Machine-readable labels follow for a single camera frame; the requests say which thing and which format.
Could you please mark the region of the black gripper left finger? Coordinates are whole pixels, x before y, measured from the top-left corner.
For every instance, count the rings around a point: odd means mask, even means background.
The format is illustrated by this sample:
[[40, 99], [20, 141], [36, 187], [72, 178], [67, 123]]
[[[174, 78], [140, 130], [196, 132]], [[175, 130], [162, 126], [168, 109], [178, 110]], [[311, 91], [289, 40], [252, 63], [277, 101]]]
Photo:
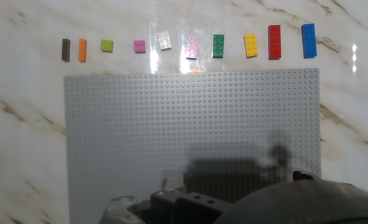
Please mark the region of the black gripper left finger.
[[163, 190], [150, 196], [150, 222], [156, 224], [212, 224], [232, 204], [196, 192], [188, 193], [184, 176], [166, 180]]

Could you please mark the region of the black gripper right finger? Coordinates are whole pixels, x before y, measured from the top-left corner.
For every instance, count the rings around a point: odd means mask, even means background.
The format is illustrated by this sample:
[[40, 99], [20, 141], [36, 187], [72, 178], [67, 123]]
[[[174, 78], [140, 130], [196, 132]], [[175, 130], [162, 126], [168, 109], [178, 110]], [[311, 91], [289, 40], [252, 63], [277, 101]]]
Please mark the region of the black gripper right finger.
[[293, 181], [298, 180], [319, 180], [320, 177], [314, 173], [311, 172], [305, 172], [303, 170], [296, 170], [292, 173], [292, 179]]

